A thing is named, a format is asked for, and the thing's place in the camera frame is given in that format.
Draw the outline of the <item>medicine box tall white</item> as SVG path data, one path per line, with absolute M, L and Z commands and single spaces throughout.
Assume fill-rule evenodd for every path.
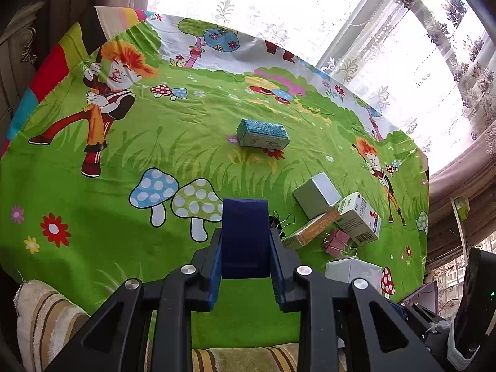
M 382 268 L 357 258 L 335 259 L 326 264 L 325 277 L 344 283 L 355 278 L 367 280 L 377 292 L 381 293 Z

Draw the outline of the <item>pink binder clip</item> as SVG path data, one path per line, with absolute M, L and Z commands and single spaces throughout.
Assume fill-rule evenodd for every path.
M 345 232 L 332 229 L 324 239 L 323 249 L 334 258 L 349 258 L 357 255 L 357 248 L 352 246 L 352 240 Z

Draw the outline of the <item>dental orange long box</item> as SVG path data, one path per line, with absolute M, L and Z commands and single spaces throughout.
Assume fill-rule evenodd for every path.
M 283 238 L 281 240 L 282 246 L 291 250 L 298 250 L 306 246 L 326 230 L 329 230 L 339 217 L 340 213 L 332 206 L 327 212 L 311 219 L 293 234 Z

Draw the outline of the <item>medicine box red figure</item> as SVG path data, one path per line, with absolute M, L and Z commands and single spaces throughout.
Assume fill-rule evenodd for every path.
M 358 246 L 379 239 L 381 218 L 359 192 L 353 192 L 340 201 L 340 217 L 335 221 Z

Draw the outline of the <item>black binder clip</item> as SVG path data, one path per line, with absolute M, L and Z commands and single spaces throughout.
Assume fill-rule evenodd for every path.
M 292 226 L 295 222 L 296 218 L 291 212 L 286 218 L 280 218 L 276 211 L 273 212 L 273 215 L 269 216 L 269 227 L 270 229 L 276 229 L 280 238 L 286 237 L 285 228 Z

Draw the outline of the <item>navy blue box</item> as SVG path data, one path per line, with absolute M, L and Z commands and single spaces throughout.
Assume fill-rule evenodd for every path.
M 222 277 L 270 276 L 270 228 L 267 200 L 225 198 L 221 233 Z

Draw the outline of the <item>purple storage box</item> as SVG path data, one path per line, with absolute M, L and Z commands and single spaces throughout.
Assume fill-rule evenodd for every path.
M 411 295 L 406 296 L 400 303 L 409 306 L 413 306 L 413 304 L 417 303 L 437 314 L 439 312 L 439 291 L 437 282 L 430 281 L 423 284 L 422 287 Z

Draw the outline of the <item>black phone on gripper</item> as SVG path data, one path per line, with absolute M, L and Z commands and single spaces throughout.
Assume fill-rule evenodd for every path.
M 495 254 L 470 249 L 463 298 L 452 321 L 447 359 L 457 371 L 495 370 Z

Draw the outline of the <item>white shelf with green item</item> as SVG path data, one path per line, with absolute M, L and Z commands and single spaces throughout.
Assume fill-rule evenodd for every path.
M 463 229 L 463 222 L 468 219 L 468 215 L 470 212 L 469 200 L 467 200 L 467 198 L 465 197 L 451 198 L 451 207 L 456 218 L 458 232 L 460 234 L 460 238 L 462 242 L 462 247 L 465 250 L 467 248 L 467 243 L 465 238 L 465 232 Z

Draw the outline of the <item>silver white cube box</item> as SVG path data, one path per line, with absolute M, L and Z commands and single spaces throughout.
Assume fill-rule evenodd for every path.
M 325 172 L 320 172 L 293 190 L 293 196 L 308 219 L 327 212 L 342 199 L 342 195 Z

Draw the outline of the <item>mauve curtain right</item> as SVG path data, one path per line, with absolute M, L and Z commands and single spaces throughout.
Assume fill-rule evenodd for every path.
M 491 124 L 429 182 L 430 206 L 425 269 L 430 272 L 476 246 L 495 231 L 495 125 Z M 467 199 L 467 220 L 457 226 L 451 202 Z

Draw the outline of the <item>teal small box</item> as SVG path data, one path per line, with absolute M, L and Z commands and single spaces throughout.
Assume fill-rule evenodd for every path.
M 279 149 L 286 148 L 290 137 L 286 129 L 277 123 L 242 118 L 236 129 L 237 139 L 241 146 Z

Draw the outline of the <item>cartoon green tablecloth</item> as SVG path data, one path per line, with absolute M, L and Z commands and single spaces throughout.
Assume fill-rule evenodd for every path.
M 281 124 L 282 149 L 241 146 L 242 118 Z M 403 299 L 423 282 L 428 211 L 414 141 L 342 83 L 222 25 L 97 7 L 54 45 L 1 147 L 1 265 L 88 312 L 126 279 L 189 261 L 225 198 L 268 202 L 291 233 L 293 190 L 325 172 L 382 220 L 357 255 Z

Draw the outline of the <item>white lace curtain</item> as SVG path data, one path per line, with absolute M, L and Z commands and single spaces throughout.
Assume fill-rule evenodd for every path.
M 148 0 L 288 48 L 447 166 L 495 119 L 495 46 L 467 0 Z

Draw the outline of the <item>white dresser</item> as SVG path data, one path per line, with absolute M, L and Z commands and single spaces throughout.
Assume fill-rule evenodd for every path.
M 33 23 L 43 6 L 43 2 L 31 2 L 20 8 L 1 33 L 1 141 L 5 140 L 13 115 L 35 73 L 37 56 L 32 45 L 36 30 Z

